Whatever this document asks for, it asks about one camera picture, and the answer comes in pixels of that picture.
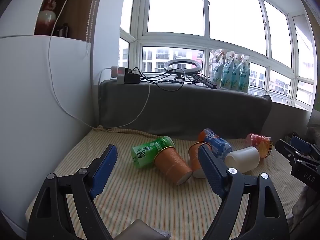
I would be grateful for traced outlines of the red white vase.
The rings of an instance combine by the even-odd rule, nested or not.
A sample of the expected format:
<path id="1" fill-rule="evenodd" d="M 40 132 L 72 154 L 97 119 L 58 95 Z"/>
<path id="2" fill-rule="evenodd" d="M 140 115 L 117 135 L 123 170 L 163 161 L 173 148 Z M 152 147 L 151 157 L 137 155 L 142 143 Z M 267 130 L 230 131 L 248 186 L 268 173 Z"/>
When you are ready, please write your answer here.
<path id="1" fill-rule="evenodd" d="M 50 35 L 52 33 L 56 21 L 56 6 L 57 0 L 43 0 L 35 25 L 35 35 Z"/>

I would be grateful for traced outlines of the white plastic cup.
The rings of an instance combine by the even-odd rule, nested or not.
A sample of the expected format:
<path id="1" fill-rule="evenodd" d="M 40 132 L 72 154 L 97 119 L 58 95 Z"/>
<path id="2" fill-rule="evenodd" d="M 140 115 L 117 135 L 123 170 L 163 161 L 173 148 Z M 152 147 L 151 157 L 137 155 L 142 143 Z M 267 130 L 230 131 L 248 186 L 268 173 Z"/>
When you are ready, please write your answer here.
<path id="1" fill-rule="evenodd" d="M 257 168 L 259 162 L 259 152 L 253 146 L 230 152 L 225 157 L 227 167 L 235 168 L 241 173 L 246 173 Z"/>

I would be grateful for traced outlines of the white window frame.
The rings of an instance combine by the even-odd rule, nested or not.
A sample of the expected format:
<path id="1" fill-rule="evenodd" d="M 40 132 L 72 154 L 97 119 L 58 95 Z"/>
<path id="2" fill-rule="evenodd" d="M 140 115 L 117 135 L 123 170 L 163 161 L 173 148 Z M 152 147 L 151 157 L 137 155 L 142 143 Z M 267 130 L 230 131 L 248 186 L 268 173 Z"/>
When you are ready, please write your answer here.
<path id="1" fill-rule="evenodd" d="M 118 62 L 155 75 L 192 59 L 210 77 L 216 50 L 249 56 L 248 91 L 309 111 L 315 39 L 303 0 L 124 0 Z"/>

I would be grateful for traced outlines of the white power strip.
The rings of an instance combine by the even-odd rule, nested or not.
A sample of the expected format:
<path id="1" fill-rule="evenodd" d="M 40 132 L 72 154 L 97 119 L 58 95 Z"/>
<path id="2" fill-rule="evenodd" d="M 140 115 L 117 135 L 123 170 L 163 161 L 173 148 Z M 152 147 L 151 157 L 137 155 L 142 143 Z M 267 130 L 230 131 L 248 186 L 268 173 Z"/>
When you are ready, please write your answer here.
<path id="1" fill-rule="evenodd" d="M 112 66 L 111 77 L 116 78 L 117 83 L 123 85 L 125 83 L 125 75 L 128 73 L 127 67 Z"/>

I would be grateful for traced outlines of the grey pouch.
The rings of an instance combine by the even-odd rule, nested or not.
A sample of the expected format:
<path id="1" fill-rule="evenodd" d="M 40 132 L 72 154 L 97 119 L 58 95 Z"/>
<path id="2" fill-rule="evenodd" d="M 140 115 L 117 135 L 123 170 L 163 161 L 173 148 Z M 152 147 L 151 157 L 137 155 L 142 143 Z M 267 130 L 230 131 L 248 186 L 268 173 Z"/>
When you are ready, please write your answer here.
<path id="1" fill-rule="evenodd" d="M 171 238 L 171 233 L 156 229 L 148 224 L 144 223 L 142 220 L 137 219 L 132 224 L 130 224 L 124 231 L 118 234 L 114 239 L 118 240 L 155 240 L 163 239 L 168 240 Z"/>

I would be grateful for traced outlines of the black power adapter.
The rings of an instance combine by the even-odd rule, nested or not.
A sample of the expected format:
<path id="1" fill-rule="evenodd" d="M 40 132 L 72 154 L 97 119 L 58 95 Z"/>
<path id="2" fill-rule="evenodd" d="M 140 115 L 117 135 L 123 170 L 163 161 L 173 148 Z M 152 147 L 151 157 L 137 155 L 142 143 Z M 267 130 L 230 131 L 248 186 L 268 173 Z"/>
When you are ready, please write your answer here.
<path id="1" fill-rule="evenodd" d="M 133 72 L 128 72 L 124 75 L 124 84 L 139 84 L 140 75 Z"/>

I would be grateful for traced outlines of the orange paper cup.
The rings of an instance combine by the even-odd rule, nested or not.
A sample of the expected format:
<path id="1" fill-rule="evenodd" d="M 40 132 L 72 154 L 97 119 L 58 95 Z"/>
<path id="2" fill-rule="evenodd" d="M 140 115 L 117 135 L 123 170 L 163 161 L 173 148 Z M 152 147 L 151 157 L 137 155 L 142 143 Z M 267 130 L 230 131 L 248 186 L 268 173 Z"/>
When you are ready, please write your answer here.
<path id="1" fill-rule="evenodd" d="M 201 164 L 198 159 L 198 149 L 201 145 L 206 145 L 210 150 L 212 147 L 207 142 L 201 141 L 194 143 L 189 147 L 188 154 L 189 154 L 189 165 L 193 171 L 193 177 L 197 179 L 204 179 L 206 175 L 201 167 Z"/>
<path id="2" fill-rule="evenodd" d="M 183 184 L 193 172 L 173 146 L 162 149 L 155 156 L 154 164 L 175 185 Z"/>

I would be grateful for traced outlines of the grey sofa back cushion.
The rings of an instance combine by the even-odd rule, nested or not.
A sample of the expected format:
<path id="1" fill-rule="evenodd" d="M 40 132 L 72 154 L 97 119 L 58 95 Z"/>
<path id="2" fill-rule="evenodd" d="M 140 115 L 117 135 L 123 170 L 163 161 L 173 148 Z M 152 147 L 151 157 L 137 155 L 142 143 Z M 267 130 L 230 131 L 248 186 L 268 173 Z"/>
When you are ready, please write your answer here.
<path id="1" fill-rule="evenodd" d="M 99 86 L 100 124 L 104 127 L 119 126 L 183 140 L 195 140 L 205 128 L 223 139 L 260 133 L 271 108 L 268 95 L 195 85 L 120 85 L 106 80 Z"/>

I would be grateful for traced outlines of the white cabinet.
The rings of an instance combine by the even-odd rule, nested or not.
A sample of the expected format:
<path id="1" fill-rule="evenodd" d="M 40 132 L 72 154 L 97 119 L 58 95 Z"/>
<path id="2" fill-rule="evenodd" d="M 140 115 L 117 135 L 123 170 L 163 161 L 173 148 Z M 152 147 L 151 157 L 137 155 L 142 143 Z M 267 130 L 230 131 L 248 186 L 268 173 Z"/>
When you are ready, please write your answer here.
<path id="1" fill-rule="evenodd" d="M 35 36 L 42 0 L 1 16 L 1 211 L 14 230 L 45 176 L 95 125 L 99 77 L 118 63 L 123 0 L 99 0 L 93 43 Z"/>

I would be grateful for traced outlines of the striped yellow towel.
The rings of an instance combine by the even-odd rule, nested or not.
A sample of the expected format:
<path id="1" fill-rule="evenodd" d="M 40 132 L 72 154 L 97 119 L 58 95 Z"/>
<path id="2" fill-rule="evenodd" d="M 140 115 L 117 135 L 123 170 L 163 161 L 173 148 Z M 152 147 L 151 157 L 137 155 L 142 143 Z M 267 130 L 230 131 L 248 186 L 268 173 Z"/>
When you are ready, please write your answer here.
<path id="1" fill-rule="evenodd" d="M 157 137 L 132 129 L 93 129 L 65 155 L 53 173 L 57 177 L 73 175 L 80 168 L 89 167 L 108 145 L 114 145 L 118 151 L 117 161 L 103 192 L 93 200 L 111 237 L 115 238 L 140 219 L 154 229 L 171 233 L 170 239 L 203 239 L 222 199 L 213 193 L 207 179 L 196 179 L 191 175 L 186 182 L 176 185 L 153 165 L 136 168 L 131 148 Z M 289 162 L 275 149 L 269 157 L 260 160 L 257 168 L 246 174 L 257 177 L 263 172 L 271 178 L 285 215 L 289 215 L 304 184 L 290 174 Z M 56 236 L 54 225 L 48 222 L 30 225 L 36 198 L 37 194 L 25 212 L 28 222 L 26 239 L 69 238 Z M 75 234 L 70 237 L 86 239 L 73 196 L 66 194 L 65 198 L 71 217 L 70 227 Z"/>

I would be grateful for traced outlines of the blue drink bottle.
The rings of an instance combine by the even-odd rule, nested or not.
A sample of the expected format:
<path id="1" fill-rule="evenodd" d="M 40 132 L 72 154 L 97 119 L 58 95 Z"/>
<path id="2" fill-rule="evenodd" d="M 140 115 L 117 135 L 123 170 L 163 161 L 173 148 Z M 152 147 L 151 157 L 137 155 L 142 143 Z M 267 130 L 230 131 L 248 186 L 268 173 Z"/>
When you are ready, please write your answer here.
<path id="1" fill-rule="evenodd" d="M 215 157 L 225 160 L 226 156 L 232 152 L 232 146 L 225 139 L 219 137 L 211 129 L 202 130 L 198 136 L 198 141 L 204 141 L 210 144 Z"/>

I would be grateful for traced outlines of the green tea bottle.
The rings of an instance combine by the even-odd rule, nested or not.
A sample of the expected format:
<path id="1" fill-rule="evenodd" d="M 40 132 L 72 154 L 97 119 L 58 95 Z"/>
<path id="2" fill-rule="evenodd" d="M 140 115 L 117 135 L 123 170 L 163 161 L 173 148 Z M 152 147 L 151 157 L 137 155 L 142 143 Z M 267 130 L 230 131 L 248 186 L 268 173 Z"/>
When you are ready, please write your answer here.
<path id="1" fill-rule="evenodd" d="M 136 168 L 143 168 L 153 163 L 159 152 L 167 147 L 175 147 L 173 140 L 168 137 L 159 137 L 152 142 L 131 148 L 131 157 Z"/>

